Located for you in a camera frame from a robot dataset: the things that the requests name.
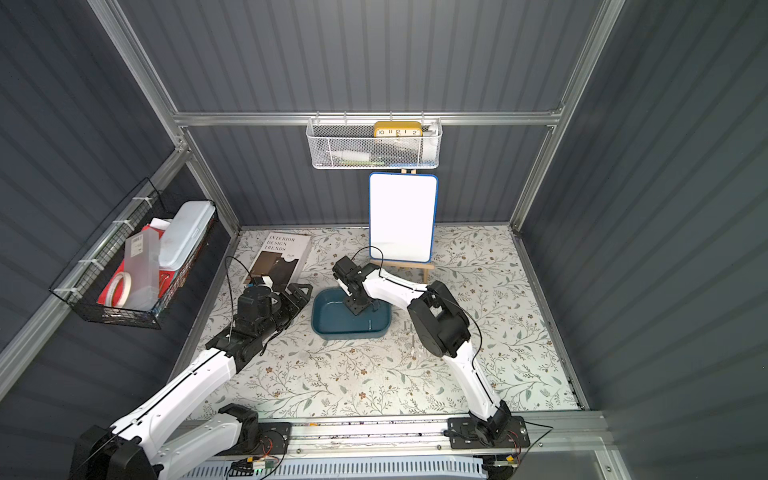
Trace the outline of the teal plastic storage tray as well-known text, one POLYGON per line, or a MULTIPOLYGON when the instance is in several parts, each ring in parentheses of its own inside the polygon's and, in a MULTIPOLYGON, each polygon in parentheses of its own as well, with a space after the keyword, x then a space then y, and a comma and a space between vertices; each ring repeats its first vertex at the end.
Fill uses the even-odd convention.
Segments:
POLYGON ((374 339, 384 336, 391 325, 392 307, 378 302, 354 315, 344 304, 339 287, 320 291, 312 308, 311 327, 324 340, 374 339))

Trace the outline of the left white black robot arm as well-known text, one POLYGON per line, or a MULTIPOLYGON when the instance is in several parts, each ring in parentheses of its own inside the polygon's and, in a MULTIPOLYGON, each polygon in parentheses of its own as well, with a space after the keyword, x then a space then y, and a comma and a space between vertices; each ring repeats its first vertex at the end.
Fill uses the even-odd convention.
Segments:
POLYGON ((249 455, 270 445, 256 411, 235 403, 204 424, 174 433, 192 411, 240 373, 282 333, 311 299, 312 286, 280 292, 252 284, 240 295, 229 326, 149 400, 109 427, 93 426, 76 441, 71 479, 178 479, 221 452, 249 455))

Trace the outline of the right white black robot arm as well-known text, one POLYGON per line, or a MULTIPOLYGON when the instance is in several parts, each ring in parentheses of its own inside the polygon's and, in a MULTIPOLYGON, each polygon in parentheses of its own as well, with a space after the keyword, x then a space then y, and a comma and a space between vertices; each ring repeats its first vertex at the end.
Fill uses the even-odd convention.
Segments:
POLYGON ((512 414, 481 370, 472 345, 469 315, 447 286, 440 281, 415 283, 374 263, 360 266, 348 256, 334 264, 332 273, 353 314, 362 313, 376 301, 407 311, 423 347, 442 358, 458 381, 475 422, 472 438, 485 446, 499 442, 512 414))

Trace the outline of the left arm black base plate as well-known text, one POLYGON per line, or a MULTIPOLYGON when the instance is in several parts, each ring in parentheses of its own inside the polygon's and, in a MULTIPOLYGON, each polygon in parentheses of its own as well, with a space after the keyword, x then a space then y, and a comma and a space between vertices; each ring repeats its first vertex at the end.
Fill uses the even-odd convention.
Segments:
POLYGON ((281 456, 287 452, 292 424, 266 422, 244 427, 238 441, 217 456, 281 456))

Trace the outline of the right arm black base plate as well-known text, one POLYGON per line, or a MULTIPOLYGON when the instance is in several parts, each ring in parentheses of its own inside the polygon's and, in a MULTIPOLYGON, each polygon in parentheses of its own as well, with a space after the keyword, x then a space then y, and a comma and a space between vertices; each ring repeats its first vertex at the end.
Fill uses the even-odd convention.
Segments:
POLYGON ((486 424, 471 416, 451 417, 443 435, 454 450, 517 450, 531 445, 527 425, 521 416, 509 417, 503 426, 486 424))

